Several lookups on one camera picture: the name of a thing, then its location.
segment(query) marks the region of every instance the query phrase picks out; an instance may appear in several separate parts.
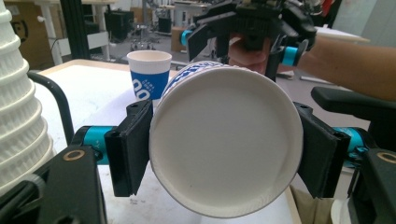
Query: blue printed cup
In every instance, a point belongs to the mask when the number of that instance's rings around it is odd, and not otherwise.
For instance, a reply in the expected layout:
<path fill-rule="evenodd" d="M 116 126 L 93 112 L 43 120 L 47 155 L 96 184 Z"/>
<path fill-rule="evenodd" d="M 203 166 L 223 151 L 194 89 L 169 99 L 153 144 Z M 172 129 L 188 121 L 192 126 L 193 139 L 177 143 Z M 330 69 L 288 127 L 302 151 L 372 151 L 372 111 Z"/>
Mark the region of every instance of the blue printed cup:
<path fill-rule="evenodd" d="M 172 55 L 158 50 L 138 50 L 127 55 L 137 101 L 161 98 L 168 83 Z"/>
<path fill-rule="evenodd" d="M 160 183 L 207 217 L 241 217 L 272 203 L 295 177 L 302 145 L 298 112 L 274 81 L 216 62 L 177 72 L 149 131 Z"/>

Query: paper cup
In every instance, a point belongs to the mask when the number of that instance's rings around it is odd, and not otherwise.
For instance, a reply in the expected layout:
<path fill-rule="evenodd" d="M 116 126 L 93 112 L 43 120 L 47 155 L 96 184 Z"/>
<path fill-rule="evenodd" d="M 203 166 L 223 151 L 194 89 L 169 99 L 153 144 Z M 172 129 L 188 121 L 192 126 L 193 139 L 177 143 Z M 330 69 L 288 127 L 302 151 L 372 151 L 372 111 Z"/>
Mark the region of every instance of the paper cup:
<path fill-rule="evenodd" d="M 8 43 L 15 36 L 14 30 L 9 23 L 11 19 L 12 16 L 8 10 L 0 12 L 0 46 Z"/>
<path fill-rule="evenodd" d="M 127 55 L 136 100 L 161 98 L 168 83 L 172 55 L 158 50 L 138 50 Z"/>
<path fill-rule="evenodd" d="M 1 186 L 0 185 L 0 196 L 5 194 L 7 191 L 15 187 L 25 175 L 29 175 L 38 168 L 40 168 L 42 165 L 44 165 L 47 161 L 49 161 L 53 156 L 55 155 L 55 151 L 53 150 L 53 140 L 51 137 L 49 137 L 49 145 L 47 148 L 46 153 L 44 156 L 38 161 L 35 165 L 33 165 L 28 171 L 26 171 L 24 174 L 14 178 L 13 180 L 9 181 L 5 185 Z"/>
<path fill-rule="evenodd" d="M 30 119 L 40 117 L 41 103 L 36 98 L 26 95 L 17 103 L 0 109 L 0 135 L 8 135 L 19 129 Z"/>
<path fill-rule="evenodd" d="M 3 53 L 0 51 L 0 64 L 2 64 L 0 66 L 0 78 L 13 74 L 24 66 L 25 60 L 18 50 L 19 43 L 19 41 L 16 43 L 16 48 L 11 52 Z"/>
<path fill-rule="evenodd" d="M 29 147 L 40 134 L 47 133 L 47 122 L 39 118 L 36 122 L 18 129 L 15 134 L 0 138 L 0 163 Z"/>
<path fill-rule="evenodd" d="M 35 93 L 35 83 L 26 76 L 28 69 L 29 65 L 24 61 L 18 71 L 0 77 L 0 109 L 12 105 L 26 94 Z"/>
<path fill-rule="evenodd" d="M 26 120 L 22 125 L 19 125 L 19 127 L 14 128 L 13 130 L 10 130 L 6 133 L 0 134 L 0 144 L 5 143 L 10 138 L 18 138 L 20 134 L 24 134 L 25 132 L 27 132 L 28 129 L 34 127 L 35 123 L 39 122 L 40 119 L 41 119 L 41 111 L 37 110 L 32 117 Z"/>
<path fill-rule="evenodd" d="M 0 186 L 24 174 L 38 163 L 51 145 L 50 136 L 44 132 L 26 149 L 0 162 Z"/>
<path fill-rule="evenodd" d="M 300 164 L 298 112 L 272 80 L 221 63 L 194 63 L 166 87 L 149 135 L 152 169 L 169 194 L 208 217 L 264 208 Z"/>
<path fill-rule="evenodd" d="M 4 5 L 3 1 L 0 1 L 0 12 L 6 11 L 6 6 Z"/>

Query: cup stack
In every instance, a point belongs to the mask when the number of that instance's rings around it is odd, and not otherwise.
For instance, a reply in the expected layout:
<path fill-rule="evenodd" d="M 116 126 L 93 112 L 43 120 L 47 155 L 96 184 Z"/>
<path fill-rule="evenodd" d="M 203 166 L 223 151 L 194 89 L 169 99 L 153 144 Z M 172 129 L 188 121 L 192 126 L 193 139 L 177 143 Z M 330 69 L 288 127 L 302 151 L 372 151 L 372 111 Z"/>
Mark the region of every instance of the cup stack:
<path fill-rule="evenodd" d="M 35 98 L 29 64 L 19 51 L 20 39 L 11 13 L 0 0 L 0 195 L 54 156 L 47 122 Z"/>

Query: table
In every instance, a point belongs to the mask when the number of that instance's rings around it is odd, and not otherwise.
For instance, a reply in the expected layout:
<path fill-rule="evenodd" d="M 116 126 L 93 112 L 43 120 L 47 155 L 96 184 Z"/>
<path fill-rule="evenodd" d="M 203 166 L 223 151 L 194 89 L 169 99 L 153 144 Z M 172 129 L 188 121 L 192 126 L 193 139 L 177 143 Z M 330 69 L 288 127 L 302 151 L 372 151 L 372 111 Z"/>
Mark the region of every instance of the table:
<path fill-rule="evenodd" d="M 68 97 L 75 129 L 83 125 L 118 125 L 125 106 L 135 101 L 129 67 L 124 64 L 74 60 L 40 72 L 56 81 Z M 59 152 L 65 147 L 62 124 L 50 93 L 36 85 L 42 116 Z M 109 223 L 301 223 L 290 189 L 264 209 L 234 219 L 202 217 L 178 204 L 158 182 L 148 165 L 137 196 L 113 196 L 108 166 L 99 166 Z"/>

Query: person's arm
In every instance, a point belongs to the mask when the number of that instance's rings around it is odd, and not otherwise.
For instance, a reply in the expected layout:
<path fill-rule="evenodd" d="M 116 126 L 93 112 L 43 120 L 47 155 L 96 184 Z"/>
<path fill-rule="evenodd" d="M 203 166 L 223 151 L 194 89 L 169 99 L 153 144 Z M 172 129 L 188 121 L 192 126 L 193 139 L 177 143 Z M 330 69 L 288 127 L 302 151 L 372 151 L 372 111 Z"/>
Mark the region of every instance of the person's arm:
<path fill-rule="evenodd" d="M 376 98 L 396 101 L 396 49 L 317 37 L 297 68 Z"/>

